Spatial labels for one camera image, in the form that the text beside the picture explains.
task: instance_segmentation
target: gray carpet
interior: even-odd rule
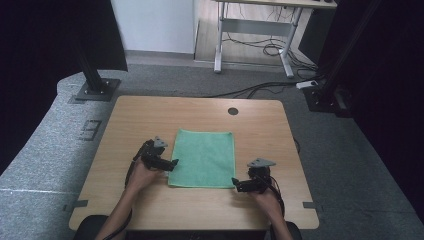
[[[83,75],[60,81],[51,109],[1,176],[0,239],[73,237],[70,206],[118,96],[201,97],[285,80],[272,72],[227,69],[216,75],[209,68],[149,65],[101,75],[122,80],[112,101],[70,104]],[[278,93],[259,91],[254,98],[283,102],[317,205],[320,227],[302,230],[304,239],[424,239],[423,224],[352,119],[309,112],[296,88],[271,90]],[[89,120],[101,121],[95,135],[83,131]]]

